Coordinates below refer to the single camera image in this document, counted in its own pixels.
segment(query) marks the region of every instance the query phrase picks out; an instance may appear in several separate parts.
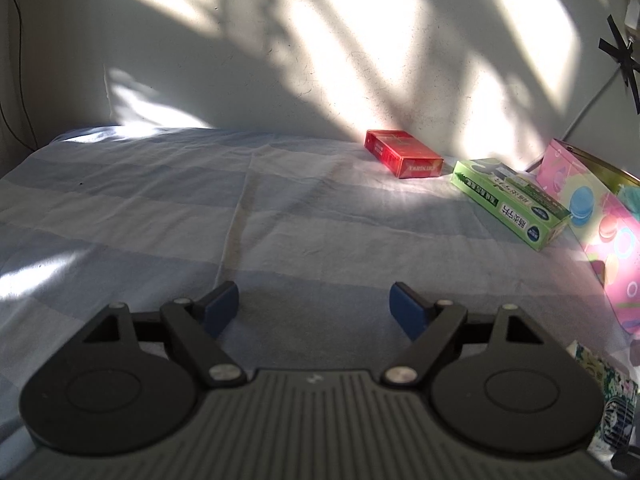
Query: pink box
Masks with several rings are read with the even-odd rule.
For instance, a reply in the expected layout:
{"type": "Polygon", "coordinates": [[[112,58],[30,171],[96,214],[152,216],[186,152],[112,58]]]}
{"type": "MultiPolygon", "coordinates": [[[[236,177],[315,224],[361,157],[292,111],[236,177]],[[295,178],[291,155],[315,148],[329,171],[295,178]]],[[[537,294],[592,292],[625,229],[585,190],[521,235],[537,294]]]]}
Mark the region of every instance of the pink box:
{"type": "Polygon", "coordinates": [[[587,254],[620,325],[640,334],[640,223],[578,158],[552,140],[538,184],[572,214],[569,226],[587,254]]]}

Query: bed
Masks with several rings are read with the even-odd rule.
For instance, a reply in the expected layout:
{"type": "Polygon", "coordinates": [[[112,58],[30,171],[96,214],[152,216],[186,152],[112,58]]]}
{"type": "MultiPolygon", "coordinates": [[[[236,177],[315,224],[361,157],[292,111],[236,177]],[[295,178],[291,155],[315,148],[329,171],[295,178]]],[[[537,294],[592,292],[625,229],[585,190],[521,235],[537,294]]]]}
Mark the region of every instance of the bed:
{"type": "Polygon", "coordinates": [[[136,126],[69,132],[0,180],[0,476],[33,451],[28,377],[112,301],[134,312],[225,280],[220,338],[247,370],[368,368],[409,341],[403,281],[475,312],[516,303],[637,379],[571,231],[536,253],[449,182],[396,180],[357,143],[136,126]]]}

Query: ribbed gray panel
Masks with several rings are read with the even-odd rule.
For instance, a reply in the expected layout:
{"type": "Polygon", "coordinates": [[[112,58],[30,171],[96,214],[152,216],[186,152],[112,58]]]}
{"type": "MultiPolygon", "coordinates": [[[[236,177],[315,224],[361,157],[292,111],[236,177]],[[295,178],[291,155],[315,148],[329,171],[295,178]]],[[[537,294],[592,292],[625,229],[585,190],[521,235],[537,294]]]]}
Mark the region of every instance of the ribbed gray panel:
{"type": "Polygon", "coordinates": [[[211,392],[171,438],[116,458],[37,452],[10,480],[606,480],[586,453],[487,457],[444,433],[421,400],[368,372],[262,371],[211,392]]]}

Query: wall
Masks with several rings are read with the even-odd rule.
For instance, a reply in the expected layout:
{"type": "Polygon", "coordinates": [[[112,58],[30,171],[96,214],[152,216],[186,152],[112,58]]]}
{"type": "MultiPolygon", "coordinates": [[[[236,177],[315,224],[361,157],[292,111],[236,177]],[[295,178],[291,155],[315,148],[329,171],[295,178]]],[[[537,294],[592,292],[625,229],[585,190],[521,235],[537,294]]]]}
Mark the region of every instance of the wall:
{"type": "MultiPolygon", "coordinates": [[[[10,51],[10,35],[14,33],[15,10],[10,7],[10,0],[0,0],[0,100],[2,110],[14,132],[23,140],[29,141],[22,119],[18,113],[17,94],[12,74],[10,51]]],[[[27,155],[28,150],[22,147],[10,135],[4,123],[0,123],[0,176],[17,166],[27,155]]]]}
{"type": "MultiPolygon", "coordinates": [[[[609,78],[625,0],[21,0],[41,140],[91,124],[362,140],[405,128],[521,168],[609,78]]],[[[617,81],[572,141],[640,173],[617,81]]]]}

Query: red box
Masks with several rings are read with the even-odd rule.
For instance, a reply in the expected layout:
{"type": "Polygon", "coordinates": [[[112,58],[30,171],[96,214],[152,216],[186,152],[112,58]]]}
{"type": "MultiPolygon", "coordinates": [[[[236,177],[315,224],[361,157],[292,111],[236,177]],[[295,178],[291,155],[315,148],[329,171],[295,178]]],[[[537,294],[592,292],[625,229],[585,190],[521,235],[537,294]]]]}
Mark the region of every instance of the red box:
{"type": "Polygon", "coordinates": [[[402,130],[367,130],[364,147],[398,178],[440,176],[443,159],[402,130]]]}

